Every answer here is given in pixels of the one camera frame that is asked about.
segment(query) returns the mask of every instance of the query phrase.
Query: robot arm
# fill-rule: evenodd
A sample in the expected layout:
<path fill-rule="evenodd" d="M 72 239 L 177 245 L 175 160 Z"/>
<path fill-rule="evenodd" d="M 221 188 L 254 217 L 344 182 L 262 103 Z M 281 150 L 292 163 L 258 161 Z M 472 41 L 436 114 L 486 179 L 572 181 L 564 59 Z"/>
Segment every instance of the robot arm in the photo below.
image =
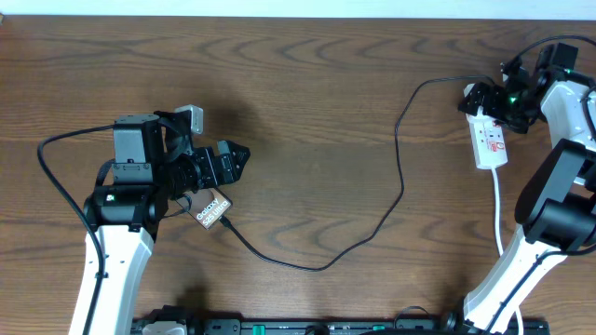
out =
<path fill-rule="evenodd" d="M 596 191 L 592 121 L 596 96 L 589 89 L 594 81 L 574 71 L 576 54 L 575 47 L 564 44 L 545 47 L 532 76 L 519 59 L 512 60 L 503 65 L 505 87 L 475 84 L 459 105 L 464 113 L 484 113 L 518 133 L 526 133 L 538 118 L 547 121 L 553 150 L 520 195 L 515 210 L 518 226 L 507 250 L 465 297 L 454 329 L 504 333 L 512 314 L 538 281 L 565 260 L 564 252 L 596 243 L 596 198 L 570 193 L 574 182 Z M 563 253 L 539 263 L 516 288 L 536 259 L 552 251 Z"/>
<path fill-rule="evenodd" d="M 129 115 L 115 120 L 114 184 L 104 186 L 103 176 L 98 176 L 99 184 L 84 209 L 105 258 L 105 275 L 89 334 L 130 332 L 142 272 L 153 252 L 168 201 L 186 192 L 240 179 L 251 155 L 248 148 L 220 141 L 220 155 L 215 156 L 210 147 L 193 146 L 192 133 L 202 132 L 202 112 L 185 106 L 176 113 Z M 83 282 L 70 328 L 70 334 L 76 335 L 84 333 L 98 275 L 97 252 L 90 235 L 86 242 Z"/>

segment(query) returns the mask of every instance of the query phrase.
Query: power strip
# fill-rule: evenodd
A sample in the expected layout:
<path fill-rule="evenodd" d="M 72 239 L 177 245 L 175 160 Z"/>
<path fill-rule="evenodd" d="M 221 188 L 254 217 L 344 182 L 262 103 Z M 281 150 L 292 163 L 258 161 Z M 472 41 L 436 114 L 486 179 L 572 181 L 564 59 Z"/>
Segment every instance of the power strip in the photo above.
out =
<path fill-rule="evenodd" d="M 469 93 L 471 86 L 466 87 L 465 95 Z M 466 119 L 469 122 L 469 132 L 472 136 L 476 168 L 491 169 L 505 165 L 507 151 L 505 150 L 503 129 L 494 123 L 491 116 L 483 113 L 482 107 L 479 107 L 476 116 L 466 114 Z"/>

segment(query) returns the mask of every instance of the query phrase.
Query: brown tabletop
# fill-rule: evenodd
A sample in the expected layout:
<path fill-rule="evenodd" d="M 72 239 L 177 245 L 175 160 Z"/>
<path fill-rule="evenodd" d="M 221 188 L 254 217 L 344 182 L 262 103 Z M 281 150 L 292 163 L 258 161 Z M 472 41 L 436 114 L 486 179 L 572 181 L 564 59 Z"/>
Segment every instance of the brown tabletop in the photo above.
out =
<path fill-rule="evenodd" d="M 251 148 L 222 189 L 228 217 L 263 253 L 320 266 L 371 233 L 400 189 L 393 127 L 421 82 L 489 74 L 540 38 L 589 22 L 6 17 L 0 27 L 0 333 L 64 333 L 84 266 L 85 230 L 37 163 L 37 143 L 121 114 L 205 109 L 196 145 Z M 596 74 L 596 49 L 576 68 Z M 527 57 L 532 67 L 534 50 Z M 221 224 L 163 220 L 136 316 L 164 304 L 247 318 L 390 318 L 454 307 L 496 262 L 493 184 L 477 170 L 456 105 L 466 83 L 424 88 L 400 130 L 406 192 L 368 245 L 323 273 L 265 263 Z M 503 239 L 523 185 L 550 149 L 544 124 L 506 131 Z M 112 134 L 47 148 L 82 204 Z M 556 267 L 522 305 L 552 334 L 596 328 L 596 257 Z"/>

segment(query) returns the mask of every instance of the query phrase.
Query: wooden table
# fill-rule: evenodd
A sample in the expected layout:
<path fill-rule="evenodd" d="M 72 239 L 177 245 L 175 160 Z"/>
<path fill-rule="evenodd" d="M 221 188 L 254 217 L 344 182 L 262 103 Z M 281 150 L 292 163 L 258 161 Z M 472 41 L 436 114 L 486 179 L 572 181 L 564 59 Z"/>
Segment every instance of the wooden table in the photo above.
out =
<path fill-rule="evenodd" d="M 499 79 L 499 63 L 589 22 L 7 17 L 0 27 L 0 333 L 64 333 L 81 281 L 85 231 L 37 164 L 49 135 L 121 114 L 206 111 L 197 145 L 251 148 L 242 180 L 223 190 L 229 218 L 258 249 L 320 266 L 369 235 L 400 183 L 393 127 L 415 87 L 461 74 Z M 596 74 L 594 47 L 576 68 Z M 537 50 L 527 57 L 534 63 Z M 136 315 L 163 304 L 245 317 L 389 318 L 417 304 L 440 314 L 495 263 L 491 173 L 474 165 L 466 83 L 425 88 L 400 131 L 405 196 L 380 234 L 331 269 L 302 273 L 256 259 L 221 225 L 160 224 Z M 549 152 L 549 132 L 506 132 L 499 169 L 504 241 L 523 185 Z M 47 160 L 82 204 L 110 132 L 51 144 Z M 523 306 L 552 334 L 596 328 L 596 257 L 573 259 Z"/>

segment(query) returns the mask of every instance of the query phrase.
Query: white wall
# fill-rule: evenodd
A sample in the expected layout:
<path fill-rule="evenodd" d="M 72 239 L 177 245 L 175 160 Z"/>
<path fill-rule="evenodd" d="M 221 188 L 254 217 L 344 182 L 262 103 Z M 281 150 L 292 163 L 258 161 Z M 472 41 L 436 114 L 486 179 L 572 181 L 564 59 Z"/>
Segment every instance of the white wall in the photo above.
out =
<path fill-rule="evenodd" d="M 594 0 L 0 0 L 11 14 L 596 20 Z"/>

